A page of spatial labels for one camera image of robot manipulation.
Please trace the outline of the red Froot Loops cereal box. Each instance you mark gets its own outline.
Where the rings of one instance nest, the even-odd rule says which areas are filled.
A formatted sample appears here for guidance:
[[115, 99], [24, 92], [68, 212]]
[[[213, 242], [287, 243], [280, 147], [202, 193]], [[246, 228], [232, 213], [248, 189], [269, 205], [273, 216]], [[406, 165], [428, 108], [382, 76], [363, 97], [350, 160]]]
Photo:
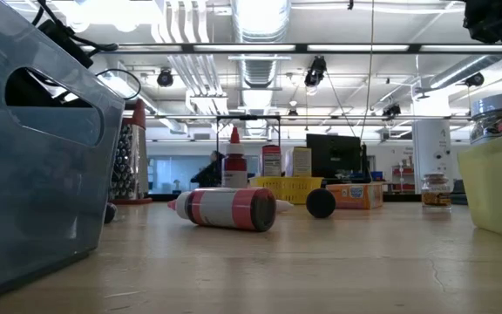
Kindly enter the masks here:
[[282, 151], [279, 146], [266, 145], [261, 148], [261, 176], [280, 177], [282, 174]]

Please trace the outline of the black computer monitor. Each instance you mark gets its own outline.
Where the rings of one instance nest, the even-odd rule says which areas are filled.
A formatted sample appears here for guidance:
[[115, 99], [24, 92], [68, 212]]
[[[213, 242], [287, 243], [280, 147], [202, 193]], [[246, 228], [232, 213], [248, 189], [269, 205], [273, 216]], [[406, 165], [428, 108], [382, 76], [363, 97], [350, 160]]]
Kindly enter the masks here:
[[342, 172], [361, 170], [362, 147], [358, 137], [308, 133], [306, 144], [315, 177], [336, 178]]

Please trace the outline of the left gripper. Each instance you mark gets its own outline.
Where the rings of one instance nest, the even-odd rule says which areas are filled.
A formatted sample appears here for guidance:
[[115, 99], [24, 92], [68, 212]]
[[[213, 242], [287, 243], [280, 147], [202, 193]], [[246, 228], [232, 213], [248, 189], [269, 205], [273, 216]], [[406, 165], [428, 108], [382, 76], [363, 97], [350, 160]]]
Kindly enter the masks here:
[[[38, 29], [85, 68], [93, 65], [91, 57], [71, 40], [66, 31], [51, 20], [43, 22]], [[66, 100], [66, 96], [73, 96], [69, 90], [53, 96], [49, 87], [59, 87], [59, 84], [32, 69], [19, 68], [10, 75], [7, 81], [6, 104], [8, 106], [90, 107], [80, 98]]]

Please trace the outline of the red food colouring bottle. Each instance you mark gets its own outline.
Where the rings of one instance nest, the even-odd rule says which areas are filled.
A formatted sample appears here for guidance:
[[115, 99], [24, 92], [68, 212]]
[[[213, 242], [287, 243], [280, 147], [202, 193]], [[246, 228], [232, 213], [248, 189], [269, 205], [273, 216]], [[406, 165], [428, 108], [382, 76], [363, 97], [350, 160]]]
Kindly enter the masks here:
[[267, 188], [197, 188], [167, 203], [196, 225], [268, 231], [275, 222], [276, 199]]
[[244, 147], [236, 126], [233, 127], [230, 141], [222, 161], [221, 185], [224, 188], [246, 188], [248, 186], [248, 168]]

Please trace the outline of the yellow plastic basket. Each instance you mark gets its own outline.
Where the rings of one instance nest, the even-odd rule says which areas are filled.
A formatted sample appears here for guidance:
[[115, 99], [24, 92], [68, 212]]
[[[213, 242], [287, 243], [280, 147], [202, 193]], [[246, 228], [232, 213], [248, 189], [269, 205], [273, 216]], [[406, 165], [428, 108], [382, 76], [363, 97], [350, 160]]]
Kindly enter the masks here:
[[306, 203], [307, 196], [322, 185], [322, 178], [317, 177], [254, 177], [250, 186], [269, 189], [276, 199], [288, 201], [294, 205]]

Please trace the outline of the purple food colouring bottle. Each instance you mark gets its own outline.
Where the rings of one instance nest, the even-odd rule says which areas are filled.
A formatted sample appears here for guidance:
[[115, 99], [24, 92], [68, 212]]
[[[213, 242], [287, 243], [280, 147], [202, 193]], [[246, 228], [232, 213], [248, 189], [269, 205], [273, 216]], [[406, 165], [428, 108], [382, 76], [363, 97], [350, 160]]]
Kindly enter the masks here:
[[307, 196], [306, 209], [315, 218], [328, 218], [336, 209], [336, 199], [328, 189], [314, 189]]

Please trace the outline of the small glass spice jar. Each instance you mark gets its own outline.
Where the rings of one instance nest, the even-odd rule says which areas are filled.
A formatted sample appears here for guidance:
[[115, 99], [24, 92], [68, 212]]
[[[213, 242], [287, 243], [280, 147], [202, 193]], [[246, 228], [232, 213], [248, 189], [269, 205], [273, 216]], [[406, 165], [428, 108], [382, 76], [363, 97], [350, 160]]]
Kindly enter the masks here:
[[425, 174], [422, 179], [421, 202], [426, 209], [451, 210], [451, 186], [443, 173]]

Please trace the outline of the thin black background frame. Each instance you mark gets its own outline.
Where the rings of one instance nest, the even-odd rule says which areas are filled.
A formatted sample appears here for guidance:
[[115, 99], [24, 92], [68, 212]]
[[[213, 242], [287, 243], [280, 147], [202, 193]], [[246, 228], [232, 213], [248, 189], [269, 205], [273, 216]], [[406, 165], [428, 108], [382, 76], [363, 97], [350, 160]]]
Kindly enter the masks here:
[[[269, 120], [269, 119], [274, 119], [277, 121], [277, 132], [281, 131], [281, 117], [278, 115], [253, 115], [253, 114], [243, 114], [243, 115], [217, 115], [214, 117], [215, 122], [216, 122], [216, 150], [217, 153], [220, 152], [220, 122], [224, 119], [227, 119], [228, 121], [231, 121], [233, 119], [241, 120], [241, 121], [256, 121], [256, 120]], [[244, 152], [241, 149], [241, 143], [240, 143], [240, 137], [238, 130], [235, 130], [235, 143], [232, 143], [232, 136], [229, 136], [228, 142], [227, 142], [227, 148], [226, 148], [226, 153], [227, 156], [230, 155], [228, 152], [228, 149], [231, 146], [236, 147], [236, 153], [235, 155], [242, 157], [244, 155]]]

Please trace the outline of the glass jar with silver lid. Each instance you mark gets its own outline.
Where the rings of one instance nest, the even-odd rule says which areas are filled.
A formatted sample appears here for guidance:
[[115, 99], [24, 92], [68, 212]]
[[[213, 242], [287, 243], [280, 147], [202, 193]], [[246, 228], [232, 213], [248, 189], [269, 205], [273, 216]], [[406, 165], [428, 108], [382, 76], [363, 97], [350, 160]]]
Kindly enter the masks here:
[[489, 96], [471, 105], [470, 141], [478, 145], [502, 136], [499, 125], [502, 123], [502, 94]]

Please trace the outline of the yellow Corn Pops cereal box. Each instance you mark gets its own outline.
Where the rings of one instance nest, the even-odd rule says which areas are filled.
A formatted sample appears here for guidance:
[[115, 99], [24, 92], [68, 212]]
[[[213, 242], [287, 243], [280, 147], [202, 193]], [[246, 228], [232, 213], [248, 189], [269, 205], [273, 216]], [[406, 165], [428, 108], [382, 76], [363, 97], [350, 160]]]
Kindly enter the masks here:
[[285, 175], [289, 177], [310, 177], [311, 173], [311, 149], [291, 147], [285, 153]]

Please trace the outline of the black overhead frame beam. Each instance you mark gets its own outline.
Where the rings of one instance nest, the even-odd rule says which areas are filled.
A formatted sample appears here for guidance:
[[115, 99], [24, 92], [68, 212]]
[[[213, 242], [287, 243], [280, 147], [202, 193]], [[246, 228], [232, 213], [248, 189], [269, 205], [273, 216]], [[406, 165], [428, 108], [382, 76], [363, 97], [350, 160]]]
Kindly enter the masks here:
[[501, 55], [498, 44], [119, 44], [116, 54]]

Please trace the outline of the orange Mini Wheats cereal box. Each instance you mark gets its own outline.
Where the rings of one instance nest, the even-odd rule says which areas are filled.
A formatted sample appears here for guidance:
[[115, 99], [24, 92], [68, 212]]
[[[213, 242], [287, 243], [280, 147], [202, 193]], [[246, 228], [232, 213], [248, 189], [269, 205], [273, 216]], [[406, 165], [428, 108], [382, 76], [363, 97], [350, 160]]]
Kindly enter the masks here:
[[383, 206], [383, 185], [380, 183], [331, 184], [326, 189], [335, 197], [338, 209], [371, 210]]

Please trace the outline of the small shelf with items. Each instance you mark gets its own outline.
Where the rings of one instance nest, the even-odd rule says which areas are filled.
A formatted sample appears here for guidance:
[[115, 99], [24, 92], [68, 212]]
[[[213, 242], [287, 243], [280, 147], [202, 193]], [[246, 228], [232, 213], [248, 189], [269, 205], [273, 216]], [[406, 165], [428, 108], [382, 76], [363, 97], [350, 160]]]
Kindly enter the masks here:
[[416, 190], [415, 175], [413, 167], [403, 165], [391, 168], [390, 190], [393, 194], [414, 194]]

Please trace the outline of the person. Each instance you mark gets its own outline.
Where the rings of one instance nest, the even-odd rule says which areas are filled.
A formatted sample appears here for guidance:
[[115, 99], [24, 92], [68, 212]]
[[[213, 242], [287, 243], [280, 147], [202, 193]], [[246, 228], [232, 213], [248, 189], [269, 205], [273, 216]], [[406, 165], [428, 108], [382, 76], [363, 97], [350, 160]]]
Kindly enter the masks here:
[[221, 163], [224, 155], [218, 151], [213, 151], [210, 159], [210, 163], [190, 180], [191, 183], [196, 183], [200, 188], [217, 188], [221, 186]]

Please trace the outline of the grey translucent plastic bin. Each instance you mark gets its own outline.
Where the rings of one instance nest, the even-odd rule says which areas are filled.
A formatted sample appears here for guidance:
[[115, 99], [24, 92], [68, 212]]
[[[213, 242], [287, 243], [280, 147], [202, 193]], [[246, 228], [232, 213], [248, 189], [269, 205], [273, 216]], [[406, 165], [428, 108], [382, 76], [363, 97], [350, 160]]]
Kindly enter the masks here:
[[97, 248], [124, 108], [0, 0], [0, 295]]

